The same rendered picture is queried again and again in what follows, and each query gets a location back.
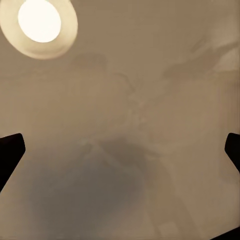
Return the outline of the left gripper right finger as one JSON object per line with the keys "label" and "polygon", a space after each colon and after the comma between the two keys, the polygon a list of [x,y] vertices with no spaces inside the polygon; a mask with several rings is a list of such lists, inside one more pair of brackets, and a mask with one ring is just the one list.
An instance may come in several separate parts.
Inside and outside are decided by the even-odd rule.
{"label": "left gripper right finger", "polygon": [[234,133],[228,134],[225,152],[240,172],[240,135]]}

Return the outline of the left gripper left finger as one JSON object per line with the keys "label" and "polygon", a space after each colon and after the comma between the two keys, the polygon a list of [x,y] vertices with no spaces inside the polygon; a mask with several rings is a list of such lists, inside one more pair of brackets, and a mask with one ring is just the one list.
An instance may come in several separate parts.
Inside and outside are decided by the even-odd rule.
{"label": "left gripper left finger", "polygon": [[0,192],[26,151],[21,133],[0,138]]}

